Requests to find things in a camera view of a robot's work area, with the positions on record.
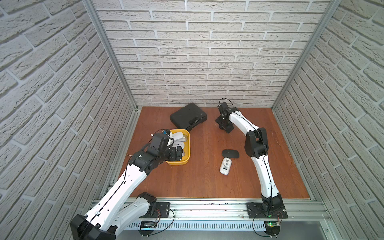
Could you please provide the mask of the silver mouse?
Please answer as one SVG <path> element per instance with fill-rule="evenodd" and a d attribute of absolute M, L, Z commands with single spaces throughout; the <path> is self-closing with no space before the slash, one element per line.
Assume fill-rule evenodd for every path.
<path fill-rule="evenodd" d="M 172 133 L 172 138 L 174 141 L 186 142 L 188 140 L 188 136 L 183 134 L 182 132 Z"/>

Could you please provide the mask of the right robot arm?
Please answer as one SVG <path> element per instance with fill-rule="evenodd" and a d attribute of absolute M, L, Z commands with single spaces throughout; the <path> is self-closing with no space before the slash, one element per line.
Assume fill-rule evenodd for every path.
<path fill-rule="evenodd" d="M 230 133 L 237 126 L 245 135 L 245 152 L 255 164 L 261 185 L 262 210 L 271 215 L 283 207 L 283 199 L 273 179 L 268 157 L 268 136 L 265 128 L 252 124 L 236 107 L 226 102 L 218 105 L 220 116 L 215 122 Z"/>

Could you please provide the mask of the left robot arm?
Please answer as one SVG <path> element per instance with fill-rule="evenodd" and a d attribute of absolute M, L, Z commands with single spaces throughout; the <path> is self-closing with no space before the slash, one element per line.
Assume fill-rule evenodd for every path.
<path fill-rule="evenodd" d="M 162 150 L 140 150 L 133 154 L 126 170 L 106 195 L 84 216 L 76 215 L 71 223 L 75 240 L 114 240 L 136 219 L 153 209 L 156 198 L 142 193 L 133 203 L 123 208 L 136 187 L 164 161 L 182 158 L 181 147 L 165 147 Z"/>

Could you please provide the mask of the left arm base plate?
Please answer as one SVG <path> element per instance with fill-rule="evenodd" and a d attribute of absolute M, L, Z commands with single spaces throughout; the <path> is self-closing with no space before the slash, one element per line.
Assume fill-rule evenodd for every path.
<path fill-rule="evenodd" d="M 170 202 L 156 202 L 150 204 L 149 210 L 143 218 L 168 218 L 170 213 Z"/>

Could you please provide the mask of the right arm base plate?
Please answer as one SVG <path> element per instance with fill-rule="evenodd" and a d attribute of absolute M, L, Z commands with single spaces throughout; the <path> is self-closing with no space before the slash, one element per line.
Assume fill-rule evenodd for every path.
<path fill-rule="evenodd" d="M 250 219 L 287 219 L 288 213 L 284 205 L 282 206 L 274 206 L 273 208 L 266 207 L 265 203 L 255 203 L 249 202 L 246 203 L 248 216 Z"/>

